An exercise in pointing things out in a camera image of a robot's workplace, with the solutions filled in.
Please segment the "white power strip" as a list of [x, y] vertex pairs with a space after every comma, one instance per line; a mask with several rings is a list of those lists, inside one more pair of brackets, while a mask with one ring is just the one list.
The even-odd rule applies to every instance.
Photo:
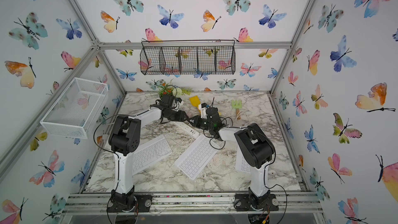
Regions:
[[183, 131], [185, 131], [187, 134], [189, 134], [190, 136], [192, 136], [194, 139], [197, 139], [200, 136], [200, 133], [196, 130], [194, 130], [192, 127], [190, 127], [189, 125], [183, 123], [183, 122], [172, 122], [175, 126], [179, 127], [180, 129], [182, 129]]

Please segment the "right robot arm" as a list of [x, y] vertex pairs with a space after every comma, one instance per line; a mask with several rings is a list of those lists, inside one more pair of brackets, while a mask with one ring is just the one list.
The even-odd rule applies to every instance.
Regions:
[[268, 167], [275, 159], [275, 146], [258, 124], [234, 127], [224, 124], [215, 107], [206, 109], [206, 117], [196, 115], [188, 119], [195, 128], [208, 131], [212, 139], [233, 141], [249, 164], [251, 182], [247, 194], [236, 194], [234, 208], [238, 212], [278, 211], [277, 199], [267, 185]]

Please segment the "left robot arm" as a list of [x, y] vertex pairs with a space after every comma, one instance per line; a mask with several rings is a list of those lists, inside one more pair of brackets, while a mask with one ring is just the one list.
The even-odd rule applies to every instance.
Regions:
[[141, 129], [157, 120], [166, 118], [172, 122], [184, 122], [186, 112], [180, 110], [182, 99], [164, 95], [148, 110], [134, 115], [118, 115], [115, 119], [108, 143], [115, 158], [115, 189], [111, 191], [108, 213], [129, 213], [138, 211], [133, 183], [133, 153], [138, 149]]

